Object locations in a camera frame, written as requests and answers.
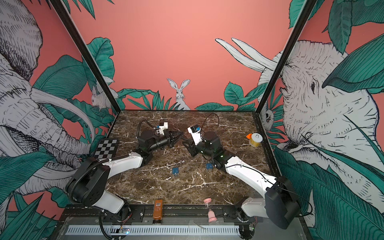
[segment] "rabbit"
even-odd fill
[[[179,107],[177,108],[178,110],[191,110],[184,102],[184,94],[183,94],[183,88],[185,88],[190,80],[187,79],[187,80],[184,80],[182,83],[181,83],[181,86],[180,88],[177,87],[177,84],[172,80],[172,79],[169,79],[167,78],[168,82],[169,82],[169,85],[176,90],[176,105],[179,105]]]
[[[103,76],[103,77],[104,77],[104,81],[107,83],[107,85],[113,83],[113,80],[111,78],[106,77],[106,76]],[[112,96],[114,98],[118,98],[118,94],[116,91],[114,91],[110,87],[109,87],[109,90],[111,91]],[[92,87],[92,106],[98,106],[99,110],[101,110],[102,108],[111,108],[112,107],[111,102],[107,98],[107,95],[104,93],[103,89],[101,88],[101,86],[98,82],[96,82],[96,87],[95,86]]]

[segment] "marble tabletop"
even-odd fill
[[[137,145],[136,131],[141,119],[152,125],[168,122],[169,130],[184,131],[190,138],[187,127],[202,125],[210,113],[197,111],[122,111],[109,137],[120,141],[116,156],[124,155]],[[249,145],[245,137],[257,132],[252,113],[218,112],[220,127],[217,134],[224,148],[235,153],[240,159],[256,169],[270,174],[262,146]],[[205,131],[214,131],[217,117],[207,119]],[[145,123],[142,130],[149,129]],[[212,198],[213,204],[236,204],[243,197],[261,197],[240,179],[216,168],[207,170],[201,154],[191,157],[180,140],[175,147],[153,153],[154,157],[144,167],[125,171],[113,176],[106,189],[128,200],[132,204],[152,204],[163,199],[164,204],[203,204],[205,198]],[[179,173],[172,174],[177,167]]]

